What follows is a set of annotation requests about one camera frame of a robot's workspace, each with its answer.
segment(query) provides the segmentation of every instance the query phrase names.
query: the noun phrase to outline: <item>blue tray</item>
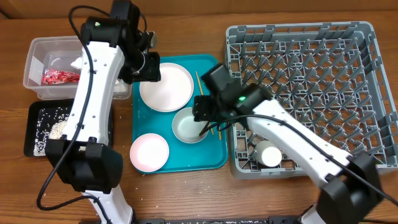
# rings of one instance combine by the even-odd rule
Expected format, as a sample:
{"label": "blue tray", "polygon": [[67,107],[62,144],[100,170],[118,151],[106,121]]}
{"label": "blue tray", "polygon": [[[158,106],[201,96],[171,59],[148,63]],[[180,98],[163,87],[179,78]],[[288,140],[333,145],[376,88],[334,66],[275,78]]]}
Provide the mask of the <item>blue tray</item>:
{"label": "blue tray", "polygon": [[[195,71],[202,76],[209,69],[214,67],[218,61],[211,55],[184,55],[173,57],[162,57],[161,63],[176,63],[186,68],[195,84],[193,96],[184,106],[193,106],[193,97],[200,95],[200,89]],[[206,86],[201,83],[203,93],[210,94]],[[209,133],[206,138],[195,144],[187,144],[178,140],[172,131],[172,121],[178,111],[169,113],[158,112],[150,109],[141,99],[139,94],[139,83],[133,84],[132,99],[132,140],[147,133],[161,135],[169,144],[170,154],[166,164],[153,173],[179,172],[203,169],[217,169],[223,166],[228,158],[226,133],[221,133],[221,140],[218,132],[214,135]]]}

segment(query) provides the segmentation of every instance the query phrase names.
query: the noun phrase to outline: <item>wooden table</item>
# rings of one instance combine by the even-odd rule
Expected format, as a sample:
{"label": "wooden table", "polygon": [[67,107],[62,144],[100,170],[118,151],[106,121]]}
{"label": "wooden table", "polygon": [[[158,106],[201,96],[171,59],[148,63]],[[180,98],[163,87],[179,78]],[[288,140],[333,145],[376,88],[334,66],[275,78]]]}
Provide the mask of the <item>wooden table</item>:
{"label": "wooden table", "polygon": [[[398,13],[322,12],[240,14],[220,16],[149,17],[149,30],[159,36],[156,50],[161,56],[212,54],[221,60],[225,30],[240,24],[294,22],[369,21],[376,30],[393,97],[398,100]],[[80,24],[84,19],[76,19]],[[77,223],[97,218],[88,201],[65,208],[40,211],[35,200],[52,169],[46,159],[23,154],[28,108],[36,94],[22,86],[30,42],[36,37],[73,35],[67,19],[0,21],[0,222]],[[317,200],[318,189],[310,179],[237,180],[229,162],[218,170],[145,175],[130,163],[131,98],[115,101],[114,150],[124,158],[121,188],[139,218],[168,220],[189,218],[243,218],[269,215],[298,215]],[[384,190],[398,198],[398,172],[382,177]],[[58,176],[51,182],[44,205],[55,205],[78,196]],[[398,220],[398,211],[384,201],[371,218]]]}

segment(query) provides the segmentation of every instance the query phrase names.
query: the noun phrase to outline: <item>transparent container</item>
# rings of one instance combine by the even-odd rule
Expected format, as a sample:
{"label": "transparent container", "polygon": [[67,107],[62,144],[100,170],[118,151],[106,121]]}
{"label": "transparent container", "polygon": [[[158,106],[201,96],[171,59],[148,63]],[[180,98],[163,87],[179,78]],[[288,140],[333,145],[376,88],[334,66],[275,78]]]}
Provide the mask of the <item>transparent container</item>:
{"label": "transparent container", "polygon": [[[81,43],[77,36],[41,37],[30,44],[24,72],[24,87],[37,93],[41,100],[74,98],[77,83],[43,85],[42,77],[47,69],[56,69],[80,74],[70,64],[82,55]],[[124,100],[131,96],[131,85],[117,80],[113,98]]]}

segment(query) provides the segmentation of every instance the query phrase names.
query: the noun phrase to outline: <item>chopstick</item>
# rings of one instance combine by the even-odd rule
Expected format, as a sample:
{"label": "chopstick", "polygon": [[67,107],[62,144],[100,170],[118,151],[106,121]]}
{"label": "chopstick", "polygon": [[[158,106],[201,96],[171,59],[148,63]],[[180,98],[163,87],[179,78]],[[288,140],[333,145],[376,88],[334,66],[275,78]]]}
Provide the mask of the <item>chopstick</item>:
{"label": "chopstick", "polygon": [[[201,84],[200,84],[200,79],[199,79],[198,71],[196,71],[196,73],[197,73],[197,79],[198,79],[200,94],[203,96],[203,90],[201,89]],[[211,128],[210,130],[211,130],[211,134],[214,135],[213,128]]]}

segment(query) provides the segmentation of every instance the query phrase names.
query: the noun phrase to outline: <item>dish rack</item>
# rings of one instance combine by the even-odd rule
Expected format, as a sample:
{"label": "dish rack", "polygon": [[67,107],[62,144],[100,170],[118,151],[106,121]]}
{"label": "dish rack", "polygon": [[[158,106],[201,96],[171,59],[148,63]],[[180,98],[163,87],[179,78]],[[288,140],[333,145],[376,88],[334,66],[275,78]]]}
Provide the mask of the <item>dish rack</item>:
{"label": "dish rack", "polygon": [[[231,26],[226,63],[242,85],[262,83],[308,129],[331,144],[372,155],[380,173],[398,168],[398,115],[372,25],[330,22]],[[305,172],[285,154],[277,167],[249,160],[264,140],[239,124],[229,132],[231,172],[239,179]]]}

